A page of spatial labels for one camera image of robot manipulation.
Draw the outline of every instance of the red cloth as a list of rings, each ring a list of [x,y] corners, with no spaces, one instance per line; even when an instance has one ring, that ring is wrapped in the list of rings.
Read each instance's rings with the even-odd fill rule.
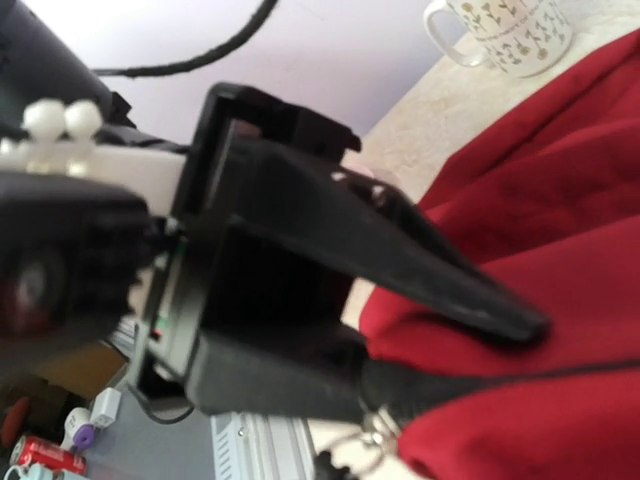
[[[640,31],[594,52],[449,159],[420,206],[549,314],[505,352],[377,289],[374,358],[492,376],[640,359]],[[501,387],[414,421],[400,456],[440,480],[640,478],[640,370]]]

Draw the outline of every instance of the marble surface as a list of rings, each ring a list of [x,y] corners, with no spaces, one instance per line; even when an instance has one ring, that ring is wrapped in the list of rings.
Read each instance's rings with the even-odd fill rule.
[[[417,201],[451,154],[586,55],[640,28],[640,0],[559,0],[558,4],[575,34],[567,54],[551,69],[517,79],[495,67],[464,68],[443,58],[365,137],[363,153],[345,160],[393,172],[400,188]],[[469,52],[476,44],[466,35],[458,47]],[[356,284],[343,316],[346,323],[357,325],[371,290],[367,282]],[[321,449],[353,428],[311,422],[311,431],[316,447]],[[337,452],[336,462],[359,465],[367,455],[359,446],[346,447]],[[397,459],[390,459],[366,478],[418,477]]]

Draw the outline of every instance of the red can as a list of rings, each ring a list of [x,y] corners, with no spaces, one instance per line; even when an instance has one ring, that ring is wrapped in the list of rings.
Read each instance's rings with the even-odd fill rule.
[[[87,461],[80,455],[61,449],[56,444],[38,437],[23,436],[13,447],[11,465],[33,465],[40,463],[50,470],[68,470],[86,475]]]

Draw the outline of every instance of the white wall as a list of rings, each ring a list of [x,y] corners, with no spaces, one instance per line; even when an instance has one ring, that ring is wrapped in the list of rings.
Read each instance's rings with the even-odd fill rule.
[[[89,66],[183,60],[225,41],[260,0],[26,0]],[[191,138],[207,89],[251,84],[367,132],[440,53],[422,30],[429,0],[281,0],[250,44],[201,70],[108,79],[149,133]],[[451,38],[461,28],[443,18]]]

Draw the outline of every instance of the mug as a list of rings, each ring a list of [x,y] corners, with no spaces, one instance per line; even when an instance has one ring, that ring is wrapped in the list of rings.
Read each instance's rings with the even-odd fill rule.
[[[448,45],[434,23],[440,12],[457,15],[484,48],[465,55]],[[491,60],[516,77],[551,67],[567,51],[573,34],[556,0],[434,0],[423,19],[433,42],[455,62],[476,67]]]

